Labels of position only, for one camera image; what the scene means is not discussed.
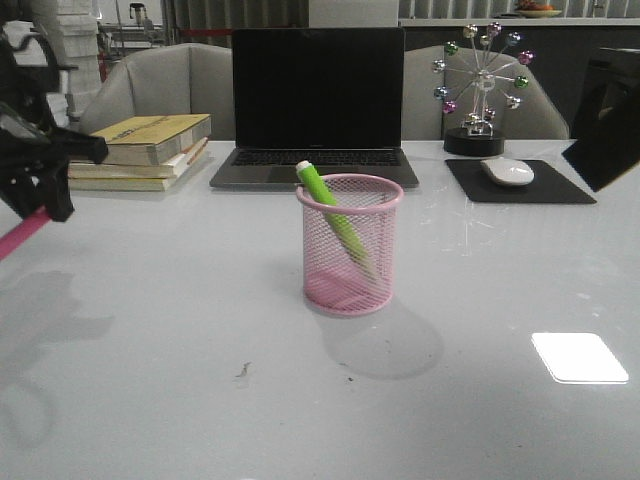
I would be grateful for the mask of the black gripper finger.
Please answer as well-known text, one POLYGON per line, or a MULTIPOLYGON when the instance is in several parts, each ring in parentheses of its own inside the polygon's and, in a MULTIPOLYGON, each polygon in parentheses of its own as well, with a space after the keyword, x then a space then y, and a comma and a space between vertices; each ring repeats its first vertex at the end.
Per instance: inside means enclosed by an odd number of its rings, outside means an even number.
POLYGON ((100 136, 54 127, 49 138, 68 156, 84 158, 94 164, 101 164, 109 153, 105 139, 100 136))
POLYGON ((597 192, 639 163, 639 88, 594 88, 578 109, 576 141, 562 156, 597 192))

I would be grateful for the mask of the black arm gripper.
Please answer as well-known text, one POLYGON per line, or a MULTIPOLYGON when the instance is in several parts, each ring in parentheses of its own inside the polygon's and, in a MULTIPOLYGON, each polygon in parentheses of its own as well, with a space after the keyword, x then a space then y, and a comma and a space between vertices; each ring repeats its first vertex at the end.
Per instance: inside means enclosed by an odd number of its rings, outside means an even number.
POLYGON ((61 67, 41 35, 12 45, 1 33, 1 199, 23 219, 39 208, 56 222, 74 212, 64 130, 47 101, 60 87, 61 67))

